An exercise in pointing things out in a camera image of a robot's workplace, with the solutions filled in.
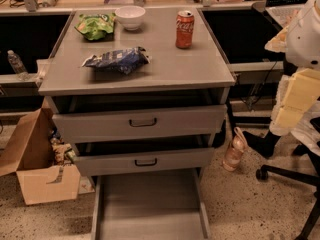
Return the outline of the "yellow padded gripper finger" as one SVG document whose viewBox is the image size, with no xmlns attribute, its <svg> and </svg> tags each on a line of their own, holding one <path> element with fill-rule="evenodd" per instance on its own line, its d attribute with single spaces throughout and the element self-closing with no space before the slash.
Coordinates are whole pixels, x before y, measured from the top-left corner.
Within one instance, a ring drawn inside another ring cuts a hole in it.
<svg viewBox="0 0 320 240">
<path fill-rule="evenodd" d="M 282 105 L 294 112 L 305 112 L 319 97 L 320 71 L 302 68 L 289 79 Z"/>
<path fill-rule="evenodd" d="M 283 128 L 293 128 L 302 118 L 304 112 L 290 107 L 280 107 L 273 112 L 273 121 Z"/>
</svg>

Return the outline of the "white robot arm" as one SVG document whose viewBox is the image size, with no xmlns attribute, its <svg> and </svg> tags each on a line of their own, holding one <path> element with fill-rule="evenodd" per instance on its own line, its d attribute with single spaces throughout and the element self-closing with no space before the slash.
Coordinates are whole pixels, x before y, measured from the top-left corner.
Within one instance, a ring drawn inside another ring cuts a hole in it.
<svg viewBox="0 0 320 240">
<path fill-rule="evenodd" d="M 298 70 L 288 87 L 274 122 L 294 128 L 320 97 L 320 0 L 308 0 L 289 24 L 286 60 Z"/>
</svg>

